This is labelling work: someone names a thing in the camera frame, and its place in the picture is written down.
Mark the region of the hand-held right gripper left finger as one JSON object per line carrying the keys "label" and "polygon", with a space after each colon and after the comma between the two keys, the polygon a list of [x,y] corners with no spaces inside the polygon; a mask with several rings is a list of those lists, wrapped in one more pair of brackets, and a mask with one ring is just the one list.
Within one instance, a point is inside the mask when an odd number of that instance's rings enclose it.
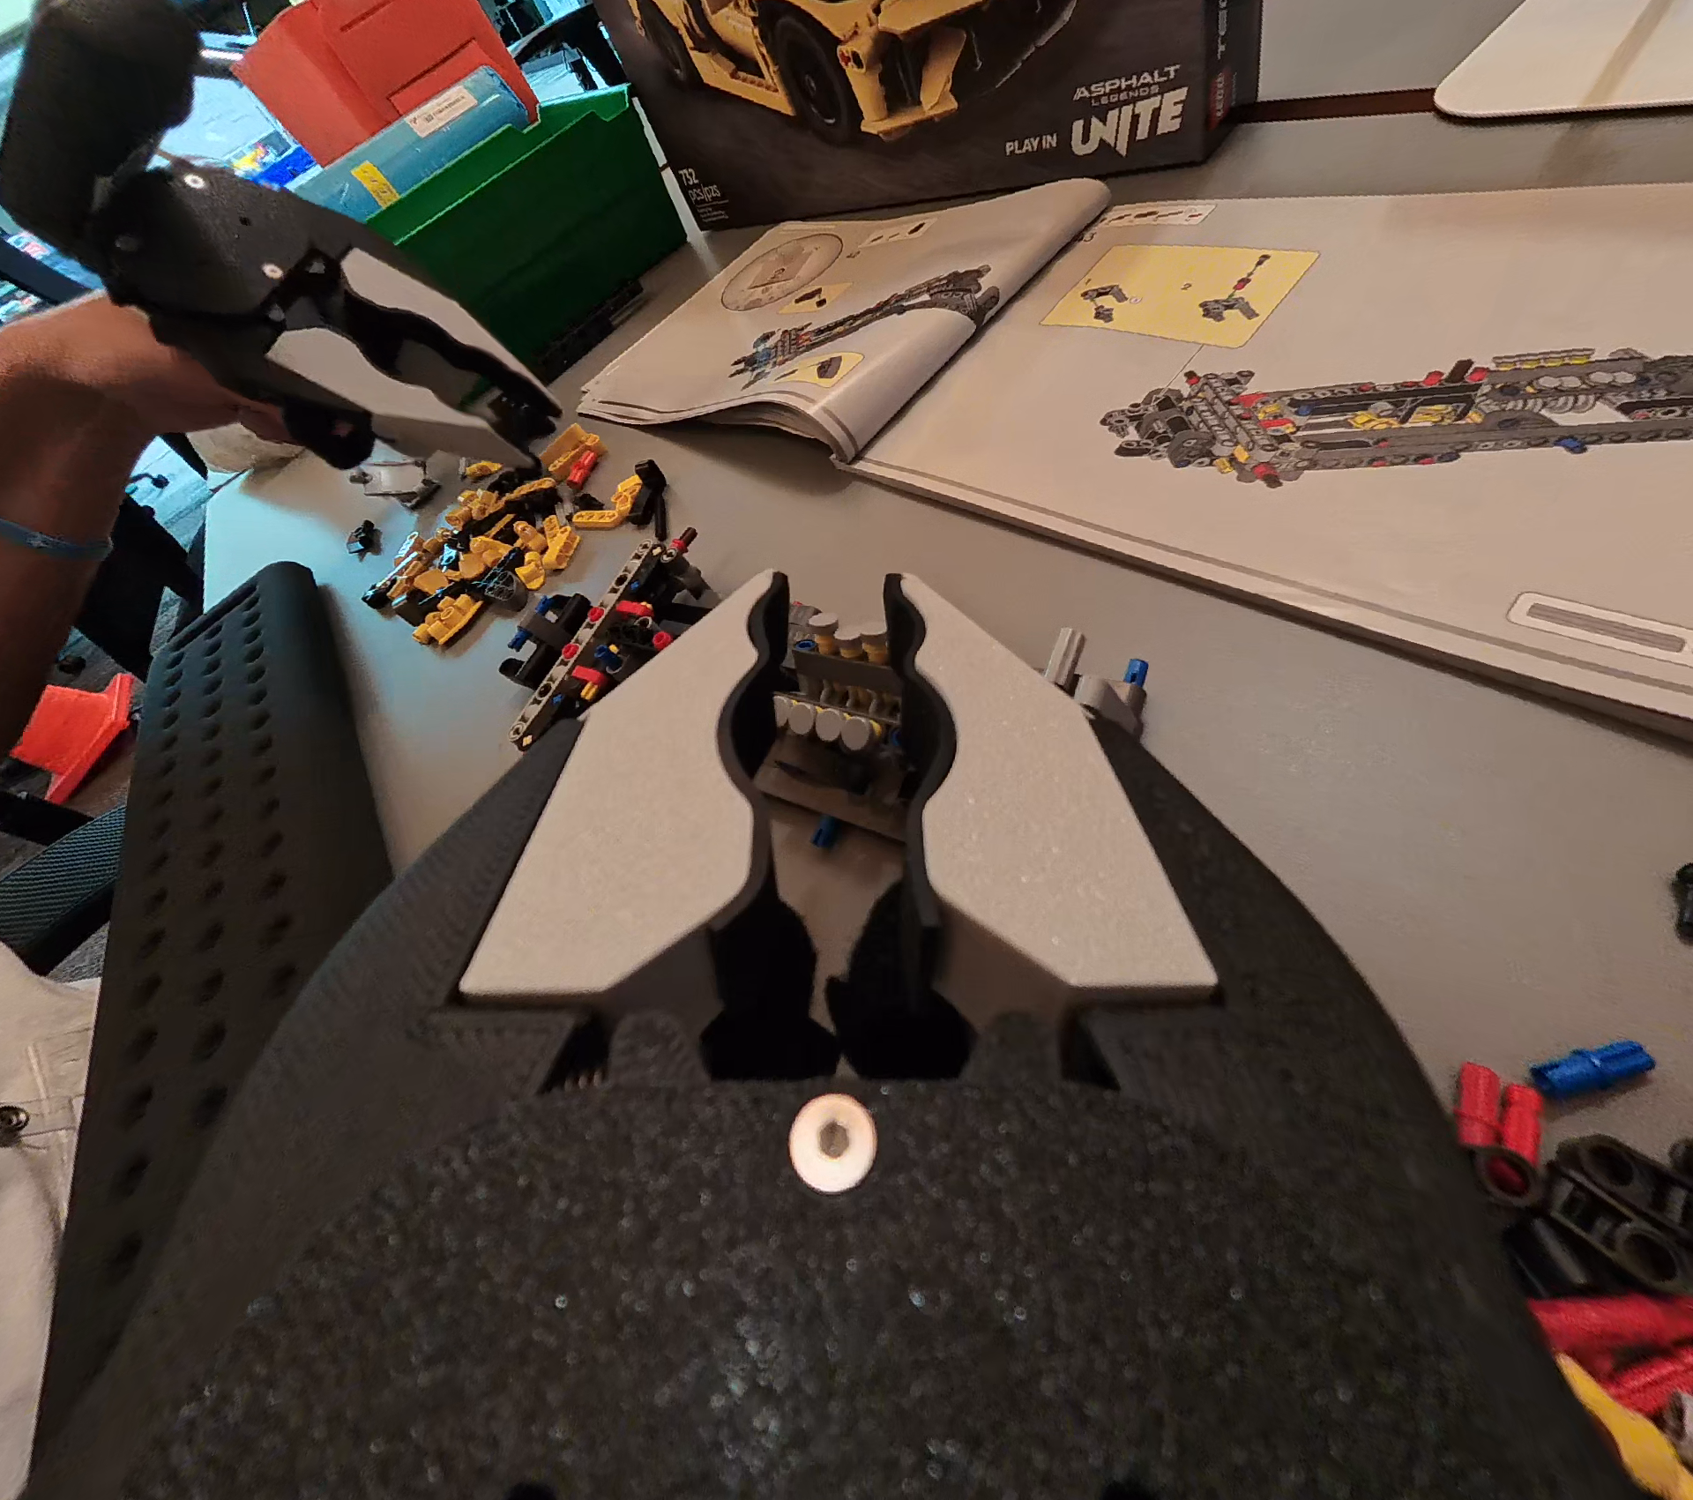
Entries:
{"label": "hand-held right gripper left finger", "polygon": [[764,570],[579,725],[459,981],[473,1004],[662,1011],[712,1072],[833,1072],[817,951],[756,774],[777,741],[791,582]]}

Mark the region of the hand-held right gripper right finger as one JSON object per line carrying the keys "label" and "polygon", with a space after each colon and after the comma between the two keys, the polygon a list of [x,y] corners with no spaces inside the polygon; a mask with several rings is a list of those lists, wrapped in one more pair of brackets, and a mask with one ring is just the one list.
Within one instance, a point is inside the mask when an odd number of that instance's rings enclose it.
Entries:
{"label": "hand-held right gripper right finger", "polygon": [[962,1072],[999,1020],[1198,1004],[1218,965],[1133,806],[1145,675],[1087,674],[1082,630],[1036,667],[913,573],[884,587],[914,774],[904,868],[831,1016],[856,1072]]}

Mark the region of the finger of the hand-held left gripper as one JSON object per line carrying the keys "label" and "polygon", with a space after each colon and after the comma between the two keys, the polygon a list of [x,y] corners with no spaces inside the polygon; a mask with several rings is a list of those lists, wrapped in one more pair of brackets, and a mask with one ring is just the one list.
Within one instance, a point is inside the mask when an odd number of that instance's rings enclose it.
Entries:
{"label": "finger of the hand-held left gripper", "polygon": [[475,414],[444,404],[431,388],[414,388],[378,370],[352,337],[329,324],[260,324],[258,340],[278,375],[292,375],[329,407],[361,412],[380,442],[424,457],[454,453],[519,465],[532,460],[546,430],[495,430]]}
{"label": "finger of the hand-held left gripper", "polygon": [[463,303],[369,248],[347,252],[339,270],[343,324],[378,370],[495,430],[558,428],[549,388]]}

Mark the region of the black lego frame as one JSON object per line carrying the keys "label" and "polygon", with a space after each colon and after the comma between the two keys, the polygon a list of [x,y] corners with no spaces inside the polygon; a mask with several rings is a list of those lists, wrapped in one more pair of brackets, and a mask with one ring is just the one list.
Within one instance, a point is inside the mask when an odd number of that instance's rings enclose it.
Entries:
{"label": "black lego frame", "polygon": [[570,363],[599,345],[636,310],[646,303],[648,292],[643,278],[630,278],[620,284],[611,296],[583,314],[579,321],[562,331],[549,345]]}
{"label": "black lego frame", "polygon": [[541,349],[535,360],[533,368],[541,382],[548,386],[556,382],[567,368],[581,361],[597,345],[602,345],[639,305],[639,300],[625,303],[608,301],[586,314],[578,324],[562,331],[560,337]]}

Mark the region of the pile of yellow black lego pieces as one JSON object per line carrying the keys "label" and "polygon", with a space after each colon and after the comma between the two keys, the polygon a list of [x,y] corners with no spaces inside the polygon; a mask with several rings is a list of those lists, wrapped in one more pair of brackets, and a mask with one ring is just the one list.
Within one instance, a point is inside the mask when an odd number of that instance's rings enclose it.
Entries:
{"label": "pile of yellow black lego pieces", "polygon": [[493,612],[519,614],[572,566],[590,532],[667,524],[669,481],[645,460],[608,495],[590,488],[604,437],[569,425],[532,467],[475,460],[435,529],[415,532],[362,603],[410,626],[414,642],[445,649]]}

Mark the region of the lego chassis assembly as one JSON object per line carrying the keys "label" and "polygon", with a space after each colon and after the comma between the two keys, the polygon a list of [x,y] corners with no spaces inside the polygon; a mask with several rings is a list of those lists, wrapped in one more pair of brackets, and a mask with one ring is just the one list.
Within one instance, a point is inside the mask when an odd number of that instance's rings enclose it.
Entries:
{"label": "lego chassis assembly", "polygon": [[738,630],[713,631],[689,644],[683,668],[660,668],[639,682],[680,633],[705,622],[708,584],[694,566],[687,531],[646,540],[599,598],[541,591],[519,622],[516,656],[502,672],[528,688],[511,728],[516,750],[539,750],[560,730],[558,783],[546,822],[581,824],[586,845],[613,847],[615,831],[682,834],[683,847],[752,848],[754,810],[766,792],[817,811],[828,825],[900,838],[907,810],[923,790],[943,813],[964,815],[964,799],[981,795],[1006,815],[1010,794],[990,790],[1003,771],[1013,792],[1048,801],[1054,831],[1073,827],[1101,838],[1133,822],[1133,801],[1108,748],[1138,735],[1145,667],[1133,665],[1117,684],[1085,679],[1078,658],[1085,637],[1061,633],[1045,679],[1089,712],[1087,723],[1061,723],[1057,698],[1024,695],[1040,727],[1055,739],[1008,735],[994,751],[962,750],[958,764],[925,769],[921,725],[907,718],[902,675],[886,626],[839,649],[839,621],[807,603],[775,614],[773,700],[754,728],[745,769],[731,735],[738,684],[750,681],[752,642]]}

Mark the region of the pile of small lego pins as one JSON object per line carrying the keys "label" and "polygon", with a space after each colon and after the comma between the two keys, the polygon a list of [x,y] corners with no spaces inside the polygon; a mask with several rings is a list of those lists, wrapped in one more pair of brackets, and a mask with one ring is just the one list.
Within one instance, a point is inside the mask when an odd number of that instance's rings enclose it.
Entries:
{"label": "pile of small lego pins", "polygon": [[1507,1263],[1590,1422],[1648,1496],[1692,1494],[1690,1136],[1653,1155],[1607,1132],[1547,1141],[1547,1110],[1641,1087],[1639,1041],[1576,1048],[1507,1081],[1465,1062],[1450,1118],[1503,1221]]}

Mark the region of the person's left forearm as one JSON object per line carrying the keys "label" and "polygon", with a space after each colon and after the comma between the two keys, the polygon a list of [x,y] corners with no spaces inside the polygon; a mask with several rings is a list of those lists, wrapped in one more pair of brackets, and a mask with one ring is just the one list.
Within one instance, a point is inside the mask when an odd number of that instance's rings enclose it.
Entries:
{"label": "person's left forearm", "polygon": [[4,545],[3,757],[29,728],[98,570],[94,557],[54,557]]}

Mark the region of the lego instruction booklet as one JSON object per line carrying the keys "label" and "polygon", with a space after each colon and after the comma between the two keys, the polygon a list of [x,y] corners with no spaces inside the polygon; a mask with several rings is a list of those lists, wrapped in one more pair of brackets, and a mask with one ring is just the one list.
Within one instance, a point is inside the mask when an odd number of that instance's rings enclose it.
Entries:
{"label": "lego instruction booklet", "polygon": [[585,388],[1690,734],[1689,183],[789,220]]}

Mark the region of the person's left hand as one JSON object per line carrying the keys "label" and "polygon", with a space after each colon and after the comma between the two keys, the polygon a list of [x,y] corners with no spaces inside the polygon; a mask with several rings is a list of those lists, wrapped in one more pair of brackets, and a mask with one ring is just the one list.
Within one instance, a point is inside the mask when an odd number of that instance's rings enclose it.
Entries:
{"label": "person's left hand", "polygon": [[287,441],[283,412],[225,388],[128,305],[86,298],[3,331],[3,515],[50,538],[110,534],[138,457],[167,432],[244,425]]}

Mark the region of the green plastic bin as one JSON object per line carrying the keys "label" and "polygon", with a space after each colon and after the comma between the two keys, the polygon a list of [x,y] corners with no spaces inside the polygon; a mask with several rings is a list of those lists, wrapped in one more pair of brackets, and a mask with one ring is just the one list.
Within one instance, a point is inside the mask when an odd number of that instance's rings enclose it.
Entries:
{"label": "green plastic bin", "polygon": [[371,218],[532,368],[687,231],[627,86],[544,104]]}

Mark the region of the blue wrapped package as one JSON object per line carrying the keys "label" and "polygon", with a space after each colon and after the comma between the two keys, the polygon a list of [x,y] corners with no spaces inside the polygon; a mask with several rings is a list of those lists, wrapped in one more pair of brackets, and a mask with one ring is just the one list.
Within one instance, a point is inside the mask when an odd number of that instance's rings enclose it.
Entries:
{"label": "blue wrapped package", "polygon": [[525,130],[533,109],[493,67],[479,67],[385,130],[287,187],[350,218],[371,220],[503,130]]}

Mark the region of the blue wristband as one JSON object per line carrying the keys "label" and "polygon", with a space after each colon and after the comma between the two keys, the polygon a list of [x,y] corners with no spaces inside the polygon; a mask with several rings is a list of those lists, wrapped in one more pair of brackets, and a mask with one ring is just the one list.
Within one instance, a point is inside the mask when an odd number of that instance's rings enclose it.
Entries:
{"label": "blue wristband", "polygon": [[115,548],[110,536],[94,540],[66,538],[34,529],[10,517],[0,518],[0,534],[3,543],[11,548],[73,564],[101,564]]}

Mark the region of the black perforated pad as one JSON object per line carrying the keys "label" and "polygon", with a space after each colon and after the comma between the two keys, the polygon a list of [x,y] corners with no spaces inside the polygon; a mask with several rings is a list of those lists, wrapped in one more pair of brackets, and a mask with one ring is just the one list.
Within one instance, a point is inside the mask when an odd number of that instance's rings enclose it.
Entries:
{"label": "black perforated pad", "polygon": [[112,1360],[250,1067],[391,880],[322,587],[272,562],[144,691],[36,1450]]}

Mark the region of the black mesh chair seat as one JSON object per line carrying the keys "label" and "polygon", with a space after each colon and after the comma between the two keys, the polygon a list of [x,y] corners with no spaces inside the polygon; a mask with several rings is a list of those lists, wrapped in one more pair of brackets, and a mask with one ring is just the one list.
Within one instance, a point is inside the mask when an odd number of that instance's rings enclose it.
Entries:
{"label": "black mesh chair seat", "polygon": [[124,820],[124,806],[89,815],[4,792],[4,836],[38,852],[4,873],[3,938],[34,974],[52,974],[112,917]]}

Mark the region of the white rounded board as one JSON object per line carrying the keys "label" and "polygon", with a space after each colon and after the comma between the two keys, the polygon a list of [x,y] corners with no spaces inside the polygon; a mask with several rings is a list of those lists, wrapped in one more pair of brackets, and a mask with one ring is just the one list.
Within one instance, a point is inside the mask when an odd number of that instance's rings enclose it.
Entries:
{"label": "white rounded board", "polygon": [[1435,104],[1468,121],[1687,109],[1692,0],[1525,0]]}

